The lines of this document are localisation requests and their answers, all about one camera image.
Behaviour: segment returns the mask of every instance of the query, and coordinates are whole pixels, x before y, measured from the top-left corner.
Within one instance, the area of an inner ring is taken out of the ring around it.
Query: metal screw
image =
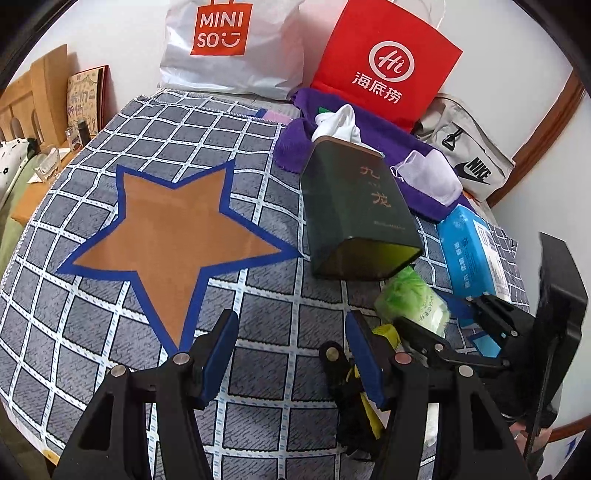
[[[339,359],[339,351],[331,346],[326,349],[326,358],[329,362],[336,362]]]
[[[467,365],[461,365],[460,368],[457,369],[457,371],[461,376],[466,378],[470,378],[472,375],[474,375],[474,370]]]
[[[111,369],[111,375],[113,375],[114,377],[120,377],[121,375],[123,375],[125,373],[125,366],[123,365],[115,365],[112,369]]]
[[[176,363],[177,365],[184,365],[186,364],[191,357],[189,357],[188,353],[177,353],[174,357],[173,357],[173,362]]]
[[[394,359],[400,364],[400,365],[408,365],[410,362],[413,361],[413,358],[407,354],[407,353],[397,353],[396,355],[394,355]]]

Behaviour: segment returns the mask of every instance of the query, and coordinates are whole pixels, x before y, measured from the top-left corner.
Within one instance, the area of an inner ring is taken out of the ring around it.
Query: checkered bed sheet
[[[65,169],[27,225],[0,286],[2,402],[39,445],[61,454],[109,368],[167,359],[128,283],[56,269],[116,217],[117,164],[179,181],[235,159],[231,208],[302,257],[209,280],[195,335],[224,308],[241,317],[220,394],[196,412],[214,477],[368,478],[371,464],[347,458],[336,444],[337,410],[317,349],[327,340],[346,348],[344,317],[352,308],[378,325],[372,305],[381,285],[311,276],[298,177],[272,162],[282,125],[247,116],[236,102],[173,97],[174,104],[162,96],[130,102]],[[416,270],[451,292],[435,226],[418,219],[417,226],[425,254]],[[493,230],[512,299],[526,309],[512,243]],[[455,348],[473,352],[467,333],[454,323],[446,329]],[[164,478],[155,406],[147,408],[146,427],[150,467]],[[426,451],[421,475],[432,461]]]

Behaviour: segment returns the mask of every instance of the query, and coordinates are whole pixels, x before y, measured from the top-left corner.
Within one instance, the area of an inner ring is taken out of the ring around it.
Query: black thermos bottle
[[[90,132],[88,131],[86,120],[78,120],[78,133],[80,134],[82,146],[87,146],[88,142],[90,142]]]

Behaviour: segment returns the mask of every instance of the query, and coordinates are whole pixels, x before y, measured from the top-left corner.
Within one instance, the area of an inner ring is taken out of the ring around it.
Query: nike logo
[[[485,178],[487,178],[492,172],[481,162],[480,158],[476,157],[471,162],[459,163],[454,167],[456,174],[461,179],[476,181],[478,183],[483,183],[485,185],[490,185],[489,183],[485,182]]]

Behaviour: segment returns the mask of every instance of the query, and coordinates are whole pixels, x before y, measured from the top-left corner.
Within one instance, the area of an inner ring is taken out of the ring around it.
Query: white wall
[[[442,0],[433,6],[434,21]],[[346,0],[306,0],[301,6],[311,80]],[[398,3],[427,18],[421,0]],[[440,31],[463,51],[444,91],[464,100],[508,155],[529,138],[562,90],[570,65],[549,36],[512,0],[447,0]],[[113,113],[158,84],[168,0],[79,0],[43,36],[17,75],[67,43],[73,68],[111,67]]]
[[[538,303],[541,248],[538,232],[564,240],[591,292],[591,99],[585,95],[573,119],[544,158],[493,208],[509,235],[519,240],[517,263],[530,303]],[[556,425],[591,414],[591,320],[564,381]]]

